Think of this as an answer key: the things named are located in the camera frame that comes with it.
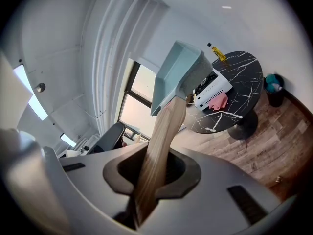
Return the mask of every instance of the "round black table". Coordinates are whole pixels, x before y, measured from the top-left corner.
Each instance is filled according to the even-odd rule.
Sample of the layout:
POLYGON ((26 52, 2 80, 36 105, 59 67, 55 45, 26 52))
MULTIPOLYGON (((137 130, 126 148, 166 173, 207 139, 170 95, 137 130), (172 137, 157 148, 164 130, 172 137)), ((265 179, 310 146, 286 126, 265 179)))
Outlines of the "round black table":
POLYGON ((194 104, 187 105, 184 124, 187 129, 198 133, 216 133, 228 130, 237 140, 247 139, 258 126, 258 117, 253 108, 260 98, 263 87, 263 73, 255 56, 244 51, 226 54, 226 60, 212 63, 233 86, 226 93, 225 108, 213 111, 197 109, 194 104))

